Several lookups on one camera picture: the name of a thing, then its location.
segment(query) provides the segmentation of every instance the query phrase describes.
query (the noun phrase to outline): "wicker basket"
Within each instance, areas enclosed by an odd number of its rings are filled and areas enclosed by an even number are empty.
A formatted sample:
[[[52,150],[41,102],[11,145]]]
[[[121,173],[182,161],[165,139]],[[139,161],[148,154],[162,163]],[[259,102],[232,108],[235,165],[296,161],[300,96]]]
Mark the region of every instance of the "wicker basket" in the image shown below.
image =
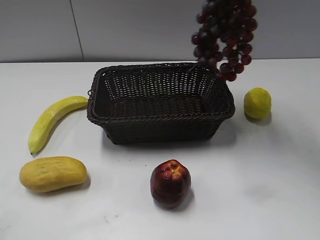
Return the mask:
[[[89,92],[87,118],[114,144],[210,139],[235,113],[227,84],[195,63],[105,67]]]

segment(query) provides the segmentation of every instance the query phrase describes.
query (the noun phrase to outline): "basket rim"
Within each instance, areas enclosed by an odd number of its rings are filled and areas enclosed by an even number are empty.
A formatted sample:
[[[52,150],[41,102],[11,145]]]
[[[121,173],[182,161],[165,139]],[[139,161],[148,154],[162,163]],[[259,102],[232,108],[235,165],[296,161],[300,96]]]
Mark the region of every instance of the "basket rim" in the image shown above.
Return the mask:
[[[205,112],[205,113],[185,113],[185,114],[165,114],[165,115],[148,115],[148,116],[129,116],[129,117],[110,117],[110,116],[99,116],[95,112],[96,98],[98,85],[101,77],[106,72],[113,71],[125,71],[126,73],[136,72],[143,70],[156,70],[156,69],[186,69],[194,70],[195,68],[209,70],[207,68],[199,66],[194,62],[165,62],[165,63],[151,63],[151,64],[133,64],[133,65],[113,65],[108,67],[100,68],[94,75],[91,89],[88,91],[89,99],[87,106],[87,118],[90,122],[103,126],[105,124],[134,124],[134,123],[147,123],[147,122],[167,122],[167,121],[185,121],[185,120],[211,120],[211,121],[222,121],[231,118],[235,113],[234,97],[230,92],[227,84],[224,81],[220,83],[223,85],[224,93],[227,95],[228,108],[221,112]]]

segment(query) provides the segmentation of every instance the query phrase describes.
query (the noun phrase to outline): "artificial apple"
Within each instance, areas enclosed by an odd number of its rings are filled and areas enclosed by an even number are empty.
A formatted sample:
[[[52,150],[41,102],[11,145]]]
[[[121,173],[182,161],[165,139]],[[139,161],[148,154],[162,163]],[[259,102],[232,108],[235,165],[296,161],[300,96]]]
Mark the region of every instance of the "artificial apple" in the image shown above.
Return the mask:
[[[153,199],[167,209],[179,206],[191,187],[188,169],[175,159],[157,166],[150,179]]]

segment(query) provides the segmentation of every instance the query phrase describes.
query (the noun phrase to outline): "white wall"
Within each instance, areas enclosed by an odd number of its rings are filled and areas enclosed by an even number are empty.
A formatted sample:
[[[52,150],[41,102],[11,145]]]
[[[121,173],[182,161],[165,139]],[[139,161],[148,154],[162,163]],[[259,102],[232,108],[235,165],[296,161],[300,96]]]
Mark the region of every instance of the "white wall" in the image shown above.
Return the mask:
[[[320,58],[318,0],[252,0],[256,59]],[[0,62],[194,60],[202,0],[0,0]]]
[[[0,62],[82,59],[68,0],[0,0]]]

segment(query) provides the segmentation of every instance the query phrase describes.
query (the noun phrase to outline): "banana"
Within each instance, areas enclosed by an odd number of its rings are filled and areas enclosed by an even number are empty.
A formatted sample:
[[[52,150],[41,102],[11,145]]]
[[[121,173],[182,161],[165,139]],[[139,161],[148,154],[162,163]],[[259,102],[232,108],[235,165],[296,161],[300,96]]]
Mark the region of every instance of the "banana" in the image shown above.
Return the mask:
[[[57,101],[48,107],[36,121],[29,136],[28,145],[30,153],[36,154],[44,147],[50,132],[61,118],[76,109],[85,107],[87,104],[87,98],[83,96],[71,96]]]

